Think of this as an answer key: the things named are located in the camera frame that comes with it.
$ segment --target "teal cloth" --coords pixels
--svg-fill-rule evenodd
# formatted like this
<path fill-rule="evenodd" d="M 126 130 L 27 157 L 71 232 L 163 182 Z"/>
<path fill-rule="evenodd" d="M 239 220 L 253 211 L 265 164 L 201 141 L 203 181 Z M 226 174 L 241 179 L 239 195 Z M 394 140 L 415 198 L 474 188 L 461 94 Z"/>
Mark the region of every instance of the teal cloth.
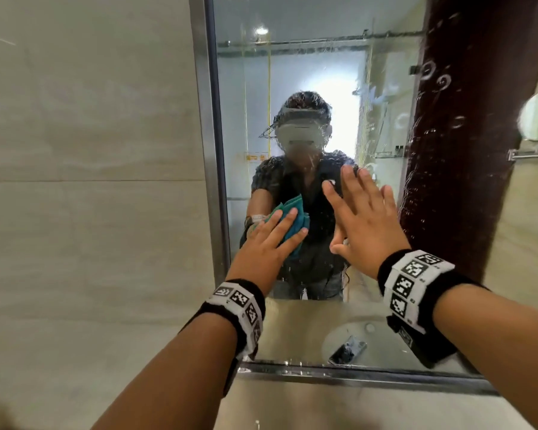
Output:
<path fill-rule="evenodd" d="M 288 212 L 291 211 L 292 208 L 297 208 L 297 217 L 295 217 L 295 221 L 291 225 L 291 228 L 289 228 L 289 231 L 285 234 L 285 237 L 281 241 L 285 241 L 286 239 L 289 239 L 293 237 L 297 232 L 299 232 L 303 228 L 308 229 L 309 225 L 309 218 L 308 214 L 303 211 L 303 198 L 301 195 L 298 195 L 297 197 L 293 199 L 289 199 L 287 202 L 280 203 L 272 212 L 269 214 L 269 216 L 265 219 L 265 222 L 268 221 L 274 212 L 277 210 L 283 210 L 283 215 L 281 216 L 279 222 L 287 216 Z M 288 258 L 296 258 L 299 255 L 299 251 L 301 250 L 301 245 L 303 242 L 299 243 L 299 245 L 295 248 L 295 250 L 289 255 Z"/>

